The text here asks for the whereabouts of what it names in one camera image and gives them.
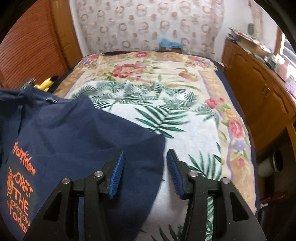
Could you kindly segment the floral bed blanket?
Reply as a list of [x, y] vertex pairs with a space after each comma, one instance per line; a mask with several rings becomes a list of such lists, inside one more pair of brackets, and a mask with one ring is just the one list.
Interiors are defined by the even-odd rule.
[[94, 81], [129, 81], [135, 85], [160, 82], [168, 88], [191, 90], [218, 120], [222, 177], [229, 177], [252, 211], [256, 211], [255, 155], [243, 113], [219, 63], [176, 53], [132, 52], [84, 57], [59, 84], [54, 94], [67, 94]]

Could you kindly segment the palm leaf print towel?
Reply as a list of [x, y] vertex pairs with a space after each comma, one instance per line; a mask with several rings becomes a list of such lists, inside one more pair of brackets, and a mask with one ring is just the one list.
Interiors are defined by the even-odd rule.
[[[132, 121], [150, 132], [164, 135], [166, 150], [174, 149], [191, 171], [220, 180], [222, 152], [219, 117], [186, 89], [168, 88], [160, 82], [135, 85], [129, 81], [90, 81], [67, 94], [68, 99], [88, 96], [96, 108]], [[188, 202], [175, 193], [168, 171], [152, 210], [137, 240], [180, 240]]]

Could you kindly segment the yellow plush toy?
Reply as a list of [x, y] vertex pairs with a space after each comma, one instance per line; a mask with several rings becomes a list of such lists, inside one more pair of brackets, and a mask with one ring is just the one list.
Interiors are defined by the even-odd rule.
[[42, 84], [38, 85], [35, 84], [34, 88], [43, 90], [43, 91], [48, 91], [49, 88], [54, 84], [56, 80], [58, 80], [59, 76], [52, 76], [48, 79], [46, 79]]

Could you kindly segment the wooden side cabinet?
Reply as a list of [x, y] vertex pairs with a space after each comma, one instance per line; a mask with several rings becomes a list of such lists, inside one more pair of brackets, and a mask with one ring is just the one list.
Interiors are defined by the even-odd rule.
[[225, 40], [224, 75], [239, 102], [254, 142], [257, 162], [280, 151], [282, 170], [261, 182], [267, 197], [295, 190], [295, 100], [283, 81], [237, 43]]

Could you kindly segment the blue item on box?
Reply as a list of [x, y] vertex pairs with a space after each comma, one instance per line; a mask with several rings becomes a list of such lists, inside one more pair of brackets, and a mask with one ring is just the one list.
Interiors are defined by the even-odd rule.
[[159, 51], [171, 51], [182, 53], [183, 46], [179, 42], [172, 42], [166, 38], [162, 38], [159, 43]]

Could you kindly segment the navy printed t-shirt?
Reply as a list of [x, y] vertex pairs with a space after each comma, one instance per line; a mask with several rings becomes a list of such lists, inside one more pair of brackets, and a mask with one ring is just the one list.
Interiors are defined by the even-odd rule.
[[135, 240], [157, 196], [165, 137], [93, 106], [90, 98], [62, 99], [28, 87], [1, 90], [1, 216], [22, 240], [63, 178], [86, 178], [116, 150], [125, 164], [106, 206], [112, 240]]

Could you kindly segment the brown louvered wardrobe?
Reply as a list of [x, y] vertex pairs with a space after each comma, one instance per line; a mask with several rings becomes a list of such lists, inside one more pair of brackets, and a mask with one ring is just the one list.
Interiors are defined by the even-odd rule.
[[70, 1], [1, 1], [1, 88], [41, 84], [81, 58]]

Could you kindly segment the cardboard box on cabinet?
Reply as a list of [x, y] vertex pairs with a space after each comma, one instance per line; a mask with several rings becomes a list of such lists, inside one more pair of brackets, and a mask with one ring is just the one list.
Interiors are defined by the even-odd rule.
[[257, 40], [250, 40], [246, 38], [241, 38], [237, 44], [242, 47], [245, 51], [250, 52], [253, 55], [257, 55], [261, 58], [264, 58], [270, 53], [270, 50], [266, 45], [260, 43]]

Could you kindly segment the dark patterned folded garment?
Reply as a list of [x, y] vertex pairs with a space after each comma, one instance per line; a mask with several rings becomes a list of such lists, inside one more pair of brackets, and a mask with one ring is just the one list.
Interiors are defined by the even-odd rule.
[[21, 86], [20, 86], [20, 90], [26, 89], [27, 87], [31, 86], [34, 87], [35, 86], [35, 78], [31, 78], [26, 80]]

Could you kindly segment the pink circle pattern curtain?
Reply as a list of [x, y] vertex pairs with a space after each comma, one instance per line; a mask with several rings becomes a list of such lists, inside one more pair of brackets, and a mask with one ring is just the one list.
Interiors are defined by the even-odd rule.
[[83, 55], [158, 50], [163, 41], [188, 54], [215, 56], [224, 1], [70, 1]]

